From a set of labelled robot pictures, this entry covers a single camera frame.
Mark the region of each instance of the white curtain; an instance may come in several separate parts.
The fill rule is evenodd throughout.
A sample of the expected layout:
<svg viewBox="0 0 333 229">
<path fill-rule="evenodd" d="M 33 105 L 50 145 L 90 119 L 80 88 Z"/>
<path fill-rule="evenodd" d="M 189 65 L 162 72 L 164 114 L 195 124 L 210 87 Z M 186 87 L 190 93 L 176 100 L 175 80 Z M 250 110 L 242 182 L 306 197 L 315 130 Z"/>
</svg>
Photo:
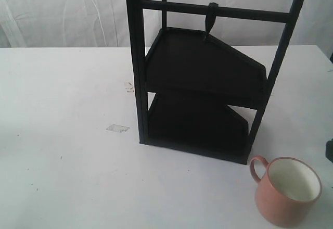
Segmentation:
<svg viewBox="0 0 333 229">
<path fill-rule="evenodd" d="M 285 11 L 292 0 L 169 0 L 173 2 Z M 305 0 L 291 44 L 333 51 L 333 0 Z M 160 28 L 160 13 L 145 10 L 146 45 Z M 168 14 L 168 25 L 204 29 L 204 16 Z M 230 45 L 277 44 L 284 25 L 217 18 L 212 34 Z M 127 47 L 125 0 L 0 0 L 0 46 Z"/>
</svg>

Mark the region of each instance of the shelf tier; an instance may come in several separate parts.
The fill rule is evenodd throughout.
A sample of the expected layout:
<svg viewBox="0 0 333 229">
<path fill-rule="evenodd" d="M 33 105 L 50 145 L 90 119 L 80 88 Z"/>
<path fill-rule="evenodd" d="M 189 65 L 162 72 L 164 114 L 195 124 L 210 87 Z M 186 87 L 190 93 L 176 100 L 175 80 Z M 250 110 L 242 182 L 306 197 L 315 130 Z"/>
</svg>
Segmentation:
<svg viewBox="0 0 333 229">
<path fill-rule="evenodd" d="M 146 57 L 146 90 L 214 95 L 225 104 L 257 109 L 266 68 L 204 32 L 160 31 Z"/>
<path fill-rule="evenodd" d="M 156 94 L 148 145 L 246 164 L 248 122 L 214 98 Z"/>
</svg>

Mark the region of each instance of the mug handle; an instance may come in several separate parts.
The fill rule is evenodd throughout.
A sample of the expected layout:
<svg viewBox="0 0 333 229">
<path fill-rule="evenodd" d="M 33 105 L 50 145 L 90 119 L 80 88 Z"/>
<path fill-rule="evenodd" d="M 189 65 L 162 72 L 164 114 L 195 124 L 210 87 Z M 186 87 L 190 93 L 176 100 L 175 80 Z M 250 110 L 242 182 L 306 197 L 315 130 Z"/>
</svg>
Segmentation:
<svg viewBox="0 0 333 229">
<path fill-rule="evenodd" d="M 257 175 L 257 173 L 255 172 L 255 169 L 254 169 L 254 161 L 255 160 L 260 161 L 264 165 L 265 168 L 267 168 L 268 162 L 262 156 L 254 156 L 250 161 L 250 173 L 251 173 L 254 181 L 259 183 L 261 179 L 258 177 L 258 175 Z"/>
</svg>

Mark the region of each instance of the black metal frame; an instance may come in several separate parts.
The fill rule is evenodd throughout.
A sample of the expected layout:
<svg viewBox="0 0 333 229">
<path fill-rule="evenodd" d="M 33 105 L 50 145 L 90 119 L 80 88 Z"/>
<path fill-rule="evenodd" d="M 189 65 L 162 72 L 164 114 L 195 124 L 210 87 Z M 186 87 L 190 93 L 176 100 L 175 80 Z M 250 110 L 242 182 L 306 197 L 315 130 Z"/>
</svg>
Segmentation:
<svg viewBox="0 0 333 229">
<path fill-rule="evenodd" d="M 206 15 L 208 13 L 208 6 L 172 3 L 167 0 L 152 1 L 152 0 L 126 0 L 127 1 L 127 14 L 129 20 L 129 30 L 131 39 L 131 52 L 134 72 L 134 85 L 135 97 L 138 116 L 139 138 L 140 143 L 146 144 L 148 142 L 148 102 L 147 92 L 145 89 L 145 61 L 150 56 L 148 52 L 145 57 L 145 39 L 144 39 L 144 23 L 143 23 L 143 9 L 154 9 L 162 11 L 162 29 L 167 28 L 167 11 L 182 12 L 197 15 Z M 261 20 L 269 22 L 285 23 L 285 28 L 281 36 L 279 46 L 277 48 L 273 64 L 268 75 L 266 89 L 260 107 L 257 109 L 249 136 L 247 140 L 248 153 L 252 149 L 255 136 L 258 132 L 261 120 L 268 100 L 270 98 L 274 83 L 279 73 L 283 58 L 287 51 L 297 18 L 299 16 L 301 7 L 304 0 L 293 0 L 289 13 L 252 10 L 252 9 L 238 9 L 217 7 L 216 15 L 219 17 Z"/>
</svg>

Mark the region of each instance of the ceramic mug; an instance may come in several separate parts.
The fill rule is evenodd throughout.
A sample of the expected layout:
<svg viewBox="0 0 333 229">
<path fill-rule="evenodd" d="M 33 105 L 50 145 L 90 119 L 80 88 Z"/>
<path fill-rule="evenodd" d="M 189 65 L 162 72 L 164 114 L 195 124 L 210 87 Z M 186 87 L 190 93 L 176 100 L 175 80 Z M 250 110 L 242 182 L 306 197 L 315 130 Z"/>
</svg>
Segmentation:
<svg viewBox="0 0 333 229">
<path fill-rule="evenodd" d="M 266 171 L 260 179 L 254 161 L 260 161 Z M 255 156 L 250 161 L 250 172 L 258 183 L 255 204 L 271 223 L 281 227 L 299 224 L 322 193 L 318 175 L 304 162 L 290 157 L 280 157 L 268 163 Z"/>
</svg>

